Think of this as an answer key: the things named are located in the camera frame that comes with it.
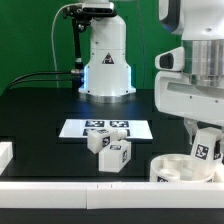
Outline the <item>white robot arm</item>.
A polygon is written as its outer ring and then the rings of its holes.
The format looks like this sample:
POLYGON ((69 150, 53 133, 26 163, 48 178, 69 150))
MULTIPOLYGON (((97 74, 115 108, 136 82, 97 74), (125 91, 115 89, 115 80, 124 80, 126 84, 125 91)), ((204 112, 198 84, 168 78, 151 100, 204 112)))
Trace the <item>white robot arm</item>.
MULTIPOLYGON (((80 2, 92 28, 80 92, 97 100, 133 93, 124 21, 110 0, 80 2)), ((224 128, 224 0, 158 0, 158 13, 182 44, 155 58, 157 109, 182 117, 190 134, 199 122, 224 128)))

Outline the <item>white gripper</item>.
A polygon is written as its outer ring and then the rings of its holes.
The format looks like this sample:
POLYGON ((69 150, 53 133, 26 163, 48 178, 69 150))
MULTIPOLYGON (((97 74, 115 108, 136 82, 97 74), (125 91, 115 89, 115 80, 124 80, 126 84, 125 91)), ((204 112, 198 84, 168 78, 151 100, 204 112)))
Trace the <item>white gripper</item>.
POLYGON ((190 144, 198 130, 197 121, 224 126, 224 80, 219 87, 198 86, 181 73, 160 71, 154 90, 160 112, 185 118, 190 144))

